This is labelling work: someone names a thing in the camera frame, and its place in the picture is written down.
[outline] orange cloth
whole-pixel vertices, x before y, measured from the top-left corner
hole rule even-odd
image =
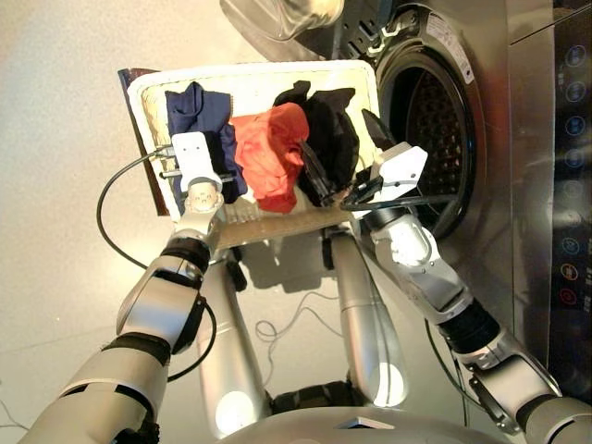
[[[296,104],[274,106],[255,116],[230,120],[237,139],[235,161],[262,210],[289,213],[296,205],[294,184],[304,162],[306,115]]]

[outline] navy blue cloth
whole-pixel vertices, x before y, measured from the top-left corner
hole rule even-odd
[[[205,91],[193,81],[184,92],[166,91],[166,113],[170,136],[183,132],[200,131],[207,141],[212,168],[219,176],[230,175],[233,180],[224,182],[224,202],[232,204],[247,192],[242,168],[234,161],[237,149],[234,128],[229,125],[230,95]],[[180,179],[173,181],[175,192]]]

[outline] washing machine drum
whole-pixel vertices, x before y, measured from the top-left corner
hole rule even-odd
[[[397,142],[419,145],[428,153],[414,193],[454,194],[450,203],[417,207],[417,215],[437,239],[450,234],[466,212],[475,181],[475,82],[465,84],[453,57],[426,33],[417,32],[387,46],[376,64],[380,112]]]

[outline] cable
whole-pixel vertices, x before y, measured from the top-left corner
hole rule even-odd
[[[288,333],[288,331],[293,327],[293,325],[296,323],[296,321],[298,320],[298,318],[301,316],[301,314],[303,312],[311,313],[331,333],[342,338],[341,333],[339,333],[332,326],[330,326],[315,310],[313,310],[311,307],[308,307],[308,306],[303,307],[304,301],[306,301],[306,298],[308,298],[309,296],[318,296],[319,298],[323,298],[328,301],[335,301],[338,299],[338,297],[331,298],[329,296],[325,296],[324,294],[317,293],[316,291],[309,291],[304,296],[302,296],[302,299],[301,299],[300,303],[298,304],[298,307],[296,308],[296,311],[294,312],[294,315],[292,316],[291,320],[282,329],[278,330],[276,328],[276,326],[274,326],[270,321],[267,321],[266,319],[262,319],[262,320],[257,321],[255,323],[255,334],[257,335],[257,338],[259,338],[259,340],[261,340],[262,342],[266,342],[269,344],[269,346],[267,347],[267,361],[269,362],[269,375],[267,375],[267,377],[265,378],[265,381],[263,383],[264,386],[269,384],[269,381],[271,380],[271,376],[274,374],[275,364],[274,364],[274,360],[271,355],[273,353],[273,350],[276,348],[276,344],[278,344],[278,340],[281,339],[286,333]],[[268,326],[269,329],[271,330],[271,332],[270,333],[264,332],[261,329],[261,326]]]
[[[429,323],[427,322],[427,319],[425,319],[424,322],[425,322],[425,333],[427,333],[427,339],[429,340],[429,345],[432,347],[432,351],[436,355],[436,359],[438,359],[440,367],[442,367],[442,370],[444,370],[444,374],[448,378],[449,382],[454,386],[454,388],[459,393],[461,393],[461,395],[464,399],[467,399],[469,402],[471,402],[478,409],[485,410],[479,402],[477,402],[475,399],[473,399],[471,396],[469,396],[469,394],[465,390],[463,390],[463,388],[461,386],[459,386],[458,383],[454,380],[454,376],[452,376],[450,374],[450,370],[448,369],[446,364],[444,364],[444,361],[442,360],[442,357],[440,356],[440,353],[438,352],[438,349],[436,348],[436,344],[434,343],[434,338],[432,338],[432,331],[429,328]]]
[[[123,250],[121,250],[119,248],[119,246],[111,240],[111,238],[109,237],[109,235],[105,231],[105,227],[103,226],[103,202],[105,200],[107,192],[109,191],[109,189],[111,188],[111,186],[115,183],[115,181],[117,179],[119,179],[121,176],[123,176],[125,173],[130,171],[135,166],[137,166],[143,162],[146,162],[150,157],[158,155],[158,153],[160,153],[161,151],[164,151],[166,149],[167,149],[166,147],[160,148],[152,153],[143,155],[139,159],[136,159],[133,162],[131,162],[130,164],[127,164],[123,168],[121,168],[105,184],[105,186],[103,187],[103,191],[101,191],[101,195],[99,196],[99,200],[96,204],[96,225],[99,227],[99,231],[101,232],[101,236],[103,236],[103,239],[105,240],[105,242],[107,242],[109,244],[109,246],[113,250],[115,250],[117,253],[119,253],[121,256],[125,257],[127,260],[129,260],[133,264],[137,265],[138,267],[143,268],[144,270],[147,268],[147,266],[144,265],[142,262],[138,261],[137,259],[134,259],[133,257],[131,257],[129,254],[127,254]]]
[[[454,363],[454,369],[456,370],[456,377],[459,381],[459,386],[461,387],[462,391],[464,391],[466,393],[466,390],[465,390],[464,384],[463,384],[463,373],[461,373],[461,367],[459,366],[459,362],[454,357],[454,354],[452,354],[452,350],[450,348],[448,348],[448,350],[450,351],[450,358],[452,358],[452,362]],[[462,401],[462,422],[464,423],[465,427],[468,427],[469,426],[469,411],[468,411],[468,405],[466,403],[466,399],[464,398],[464,396],[461,397],[461,401]]]
[[[166,382],[173,382],[176,381],[177,379],[179,379],[180,377],[184,377],[185,375],[187,375],[190,371],[194,370],[195,368],[197,368],[197,366],[199,364],[201,364],[205,358],[207,358],[207,355],[210,353],[210,351],[212,350],[212,347],[214,347],[214,342],[216,341],[216,328],[217,328],[217,324],[216,324],[216,316],[214,315],[214,311],[212,310],[212,307],[210,307],[210,305],[206,302],[205,303],[205,310],[207,311],[207,313],[210,315],[210,319],[212,320],[212,337],[210,338],[210,342],[208,342],[207,347],[205,349],[205,351],[203,352],[202,356],[200,356],[197,361],[195,361],[193,364],[191,364],[189,367],[187,367],[185,370],[181,370],[180,372],[176,373],[175,375],[171,375],[166,379]]]
[[[417,206],[428,204],[445,204],[453,201],[457,196],[455,194],[440,194],[439,196],[415,196],[401,197],[385,202],[371,203],[341,203],[339,208],[343,211],[374,211],[383,208],[403,208],[404,206]]]
[[[1,424],[0,428],[21,428],[26,432],[29,431],[28,427],[21,424],[19,421],[12,417],[12,414],[10,414],[10,411],[8,410],[8,406],[4,403],[4,401],[0,400],[0,404],[2,404],[2,408],[6,412],[6,416],[8,416],[8,420],[12,422],[12,424]]]

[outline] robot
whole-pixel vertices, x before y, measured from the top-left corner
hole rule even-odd
[[[406,209],[413,198],[401,196],[417,184],[426,152],[405,142],[379,156],[370,179],[344,199],[351,228],[327,236],[351,381],[367,403],[270,415],[236,300],[220,271],[224,256],[216,253],[222,181],[211,168],[201,133],[180,134],[172,142],[181,188],[188,193],[185,215],[122,303],[117,337],[82,366],[20,442],[158,442],[156,421],[169,360],[196,336],[198,349],[215,352],[199,369],[205,403],[212,406],[211,427],[222,442],[498,442],[390,408],[407,389],[401,353],[361,250],[374,256],[438,328],[472,375],[469,385],[499,429],[524,432],[529,444],[590,442],[592,408],[561,395],[546,369],[479,304],[440,257],[434,237]],[[203,285],[210,301],[202,295]],[[213,349],[207,332],[198,334],[204,311],[212,319],[212,337],[216,326],[227,332]],[[228,359],[232,365],[217,364]],[[358,428],[365,431],[352,431]]]

